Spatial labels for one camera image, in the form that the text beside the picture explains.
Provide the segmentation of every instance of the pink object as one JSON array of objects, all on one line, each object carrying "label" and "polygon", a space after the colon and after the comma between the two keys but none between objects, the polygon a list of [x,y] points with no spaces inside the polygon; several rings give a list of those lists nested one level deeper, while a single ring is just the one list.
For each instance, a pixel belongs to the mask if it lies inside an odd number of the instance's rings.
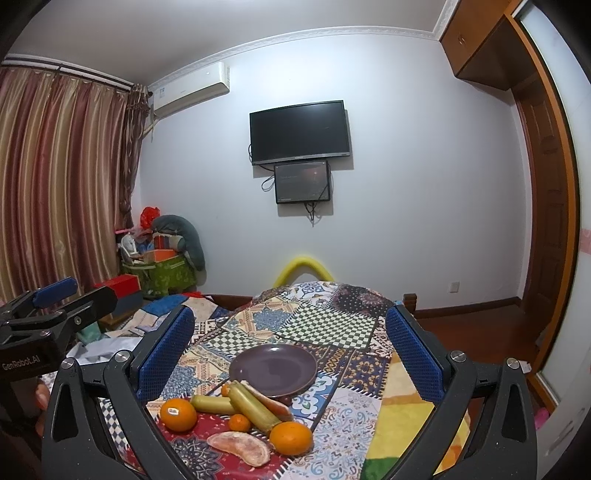
[{"label": "pink object", "polygon": [[548,420],[549,418],[550,412],[548,410],[546,410],[545,408],[539,409],[534,416],[535,429],[540,430],[542,428],[542,425],[546,423],[546,420]]},{"label": "pink object", "polygon": [[579,236],[579,250],[587,255],[591,255],[591,230],[581,228],[581,234]]}]

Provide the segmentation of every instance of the red box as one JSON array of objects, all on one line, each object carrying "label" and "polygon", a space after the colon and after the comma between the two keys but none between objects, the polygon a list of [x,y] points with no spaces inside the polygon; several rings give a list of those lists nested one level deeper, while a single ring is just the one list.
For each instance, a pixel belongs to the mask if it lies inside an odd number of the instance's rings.
[{"label": "red box", "polygon": [[141,291],[141,287],[139,286],[139,278],[128,273],[119,275],[119,277],[111,278],[110,280],[106,280],[103,283],[97,283],[95,287],[111,288],[115,292],[115,295],[117,295],[118,299],[126,297],[127,295],[131,295],[137,291]]}]

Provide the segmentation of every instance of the baseboard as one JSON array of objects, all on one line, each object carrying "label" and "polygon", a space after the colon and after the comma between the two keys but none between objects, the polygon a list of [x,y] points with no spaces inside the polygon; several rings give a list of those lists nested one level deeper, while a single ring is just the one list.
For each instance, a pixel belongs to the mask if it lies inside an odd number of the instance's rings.
[{"label": "baseboard", "polygon": [[443,307],[441,309],[422,309],[414,312],[416,319],[428,319],[432,317],[446,317],[448,315],[461,315],[463,313],[479,312],[481,310],[497,309],[508,305],[521,305],[519,297],[510,299],[500,299],[493,301],[484,301],[482,303],[471,303],[468,305],[457,305],[455,307]]}]

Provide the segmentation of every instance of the television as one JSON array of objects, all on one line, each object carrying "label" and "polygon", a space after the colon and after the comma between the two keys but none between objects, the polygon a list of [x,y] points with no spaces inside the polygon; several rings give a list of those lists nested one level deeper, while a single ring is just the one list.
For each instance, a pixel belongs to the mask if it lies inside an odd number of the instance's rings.
[{"label": "television", "polygon": [[342,100],[251,113],[253,165],[351,155]]}]

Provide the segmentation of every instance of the black monitor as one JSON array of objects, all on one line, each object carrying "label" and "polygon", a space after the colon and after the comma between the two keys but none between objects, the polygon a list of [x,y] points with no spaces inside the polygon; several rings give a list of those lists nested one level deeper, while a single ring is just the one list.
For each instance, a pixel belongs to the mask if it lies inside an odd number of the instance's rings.
[{"label": "black monitor", "polygon": [[316,203],[330,200],[326,160],[275,165],[275,202]]},{"label": "black monitor", "polygon": [[251,113],[252,164],[350,155],[342,100]]}]

